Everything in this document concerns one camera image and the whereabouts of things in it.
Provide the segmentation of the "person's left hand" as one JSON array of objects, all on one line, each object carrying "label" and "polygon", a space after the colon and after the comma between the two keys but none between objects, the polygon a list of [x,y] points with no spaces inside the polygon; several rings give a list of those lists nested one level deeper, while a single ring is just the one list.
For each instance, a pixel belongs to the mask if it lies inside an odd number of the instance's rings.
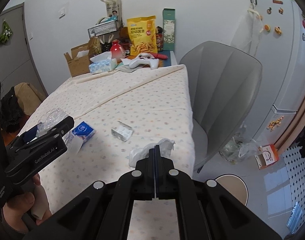
[{"label": "person's left hand", "polygon": [[4,205],[2,209],[3,221],[18,233],[28,233],[29,230],[22,217],[32,208],[34,202],[35,197],[31,192],[16,196]]}]

